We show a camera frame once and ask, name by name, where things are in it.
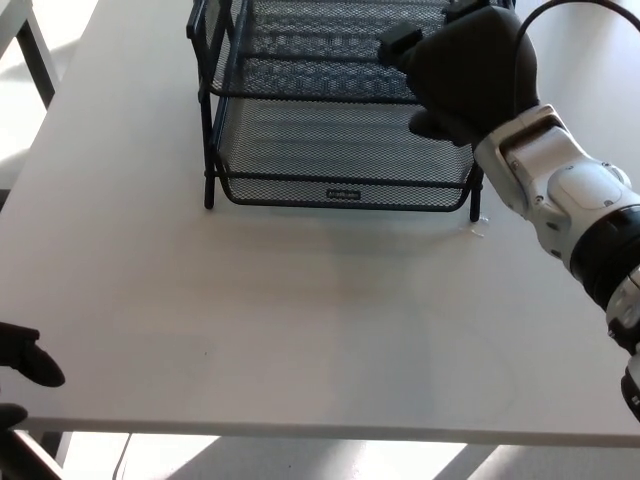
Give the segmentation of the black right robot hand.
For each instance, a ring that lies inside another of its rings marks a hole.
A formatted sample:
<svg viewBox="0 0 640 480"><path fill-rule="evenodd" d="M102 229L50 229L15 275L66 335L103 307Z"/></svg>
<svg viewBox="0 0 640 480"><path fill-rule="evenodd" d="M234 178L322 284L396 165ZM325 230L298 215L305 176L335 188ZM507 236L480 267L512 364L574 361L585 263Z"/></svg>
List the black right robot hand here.
<svg viewBox="0 0 640 480"><path fill-rule="evenodd" d="M467 8L427 36L406 22L379 36L379 62L405 76L422 109L411 133L456 146L478 143L540 104L537 57L511 8Z"/></svg>

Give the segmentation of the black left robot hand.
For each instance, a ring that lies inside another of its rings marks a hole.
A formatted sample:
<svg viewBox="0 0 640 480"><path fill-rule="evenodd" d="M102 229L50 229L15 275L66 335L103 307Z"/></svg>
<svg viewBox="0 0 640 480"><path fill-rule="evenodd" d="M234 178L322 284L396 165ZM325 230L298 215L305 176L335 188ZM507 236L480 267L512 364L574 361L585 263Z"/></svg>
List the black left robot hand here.
<svg viewBox="0 0 640 480"><path fill-rule="evenodd" d="M17 371L31 382L58 388L65 375L53 357L38 345L37 329L1 323L1 367Z"/></svg>

